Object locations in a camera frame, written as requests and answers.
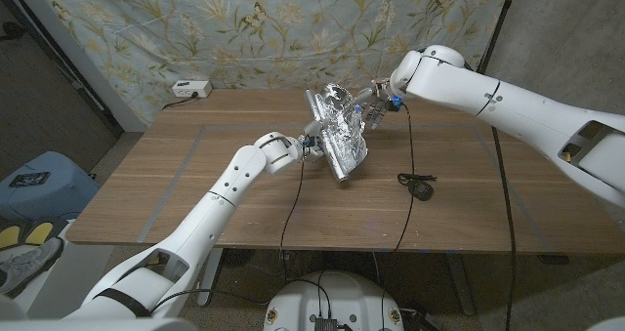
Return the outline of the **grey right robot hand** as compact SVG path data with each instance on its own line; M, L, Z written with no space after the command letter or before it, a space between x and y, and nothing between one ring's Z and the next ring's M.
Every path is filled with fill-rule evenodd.
M390 87L390 79L372 80L371 88L362 89L355 99L355 109L365 122L375 130L388 111L398 112L403 106L401 98L395 96Z

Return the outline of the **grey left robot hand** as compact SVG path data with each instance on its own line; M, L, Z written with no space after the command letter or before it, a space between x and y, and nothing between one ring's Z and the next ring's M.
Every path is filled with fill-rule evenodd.
M320 121L314 120L304 128L304 133L300 137L300 143L303 150L302 159L305 162L314 163L325 155L320 139L322 127L323 125Z

